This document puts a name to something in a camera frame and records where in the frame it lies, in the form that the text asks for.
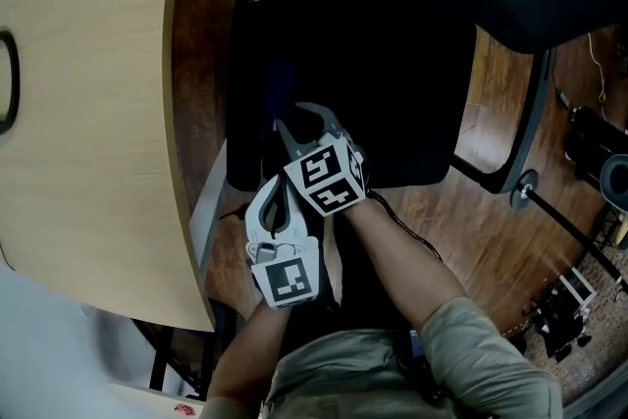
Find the wooden desk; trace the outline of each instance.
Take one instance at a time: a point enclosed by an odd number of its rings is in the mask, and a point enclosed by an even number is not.
[[[0,136],[0,242],[80,302],[212,330],[173,131],[174,0],[0,0],[18,119]]]

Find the white wire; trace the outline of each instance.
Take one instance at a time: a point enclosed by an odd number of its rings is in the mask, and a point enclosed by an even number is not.
[[[604,99],[602,99],[602,97],[604,96],[604,85],[605,85],[604,72],[602,69],[602,65],[600,65],[600,62],[596,60],[596,57],[593,54],[593,40],[591,39],[591,34],[587,33],[587,35],[589,35],[589,53],[591,54],[591,59],[600,69],[600,79],[602,80],[602,91],[600,91],[600,94],[598,95],[598,101],[600,102],[600,109],[602,111],[602,117],[604,117],[604,120],[606,120],[606,115],[604,114]]]

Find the gray shirt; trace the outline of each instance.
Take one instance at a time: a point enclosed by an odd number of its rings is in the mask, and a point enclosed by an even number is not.
[[[421,340],[446,394],[436,404],[399,373],[393,334],[358,330],[314,340],[280,360],[263,413],[272,419],[562,417],[558,384],[521,356],[471,300],[441,307]],[[233,401],[211,398],[201,419],[245,417]]]

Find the office chair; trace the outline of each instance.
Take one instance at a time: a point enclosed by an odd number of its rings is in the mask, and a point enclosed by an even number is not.
[[[521,171],[547,97],[552,49],[624,22],[625,6],[626,0],[235,0],[228,180],[255,190],[260,162],[266,165],[276,143],[275,118],[289,121],[295,101],[320,103],[367,152],[371,187],[437,183],[452,166],[489,192],[511,192],[513,207],[539,204],[623,282],[534,192],[538,177],[521,179]],[[453,153],[476,26],[509,49],[534,55],[511,152],[488,174]]]

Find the sleeve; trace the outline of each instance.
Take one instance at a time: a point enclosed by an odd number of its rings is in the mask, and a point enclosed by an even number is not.
[[[209,398],[199,419],[250,419],[235,400],[231,398]]]
[[[421,332],[436,382],[474,412],[561,418],[560,387],[526,360],[468,298],[442,306]]]

